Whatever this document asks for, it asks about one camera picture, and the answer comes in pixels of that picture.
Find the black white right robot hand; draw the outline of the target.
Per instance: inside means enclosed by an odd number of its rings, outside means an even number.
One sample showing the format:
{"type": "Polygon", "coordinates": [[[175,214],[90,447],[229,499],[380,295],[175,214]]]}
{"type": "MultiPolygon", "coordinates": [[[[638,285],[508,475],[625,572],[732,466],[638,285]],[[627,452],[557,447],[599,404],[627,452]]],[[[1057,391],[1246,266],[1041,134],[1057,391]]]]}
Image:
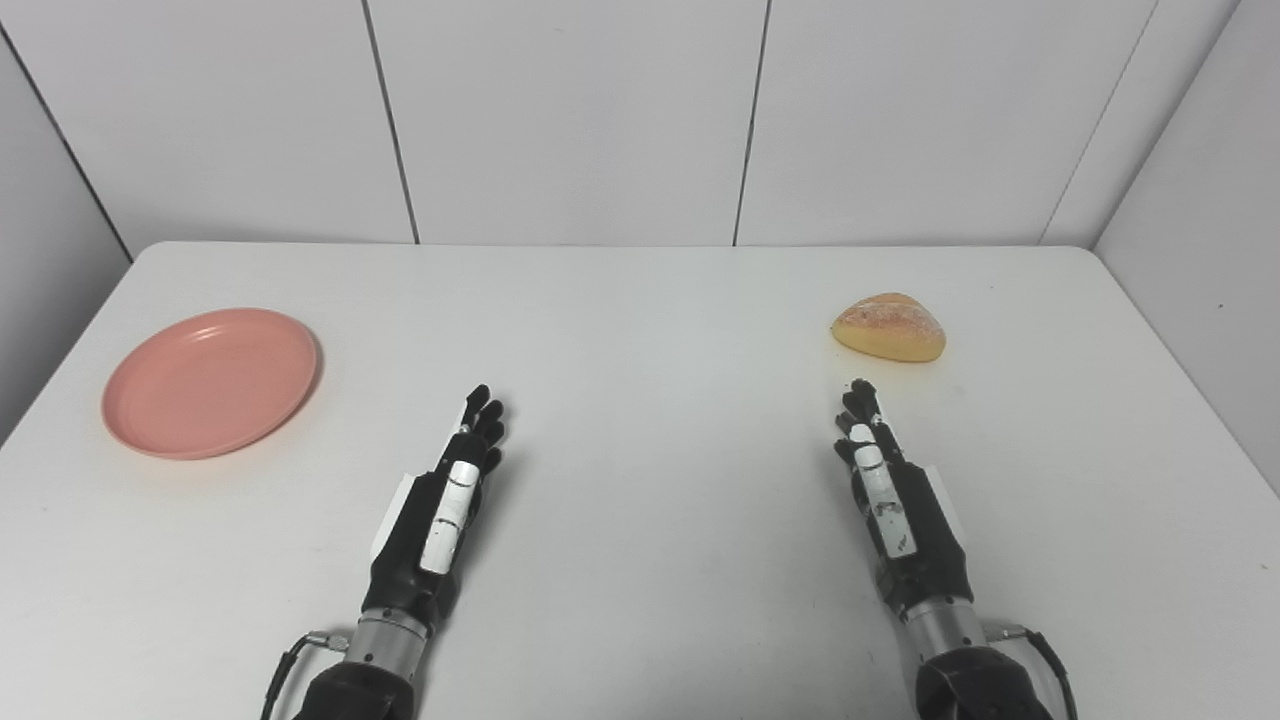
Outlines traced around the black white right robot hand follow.
{"type": "Polygon", "coordinates": [[[844,392],[835,452],[876,551],[876,588],[901,621],[923,603],[970,603],[966,555],[924,468],[909,461],[864,378],[844,392]]]}

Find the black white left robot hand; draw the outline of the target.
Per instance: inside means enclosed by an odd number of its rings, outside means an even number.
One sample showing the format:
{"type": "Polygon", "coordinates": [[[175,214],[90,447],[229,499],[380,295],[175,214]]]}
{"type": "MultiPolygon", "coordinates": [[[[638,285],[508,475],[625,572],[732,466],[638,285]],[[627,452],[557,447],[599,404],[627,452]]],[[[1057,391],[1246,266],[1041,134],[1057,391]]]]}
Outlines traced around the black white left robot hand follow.
{"type": "Polygon", "coordinates": [[[435,635],[460,596],[456,565],[502,460],[504,405],[485,384],[465,400],[440,457],[404,474],[375,533],[361,609],[412,619],[435,635]]]}

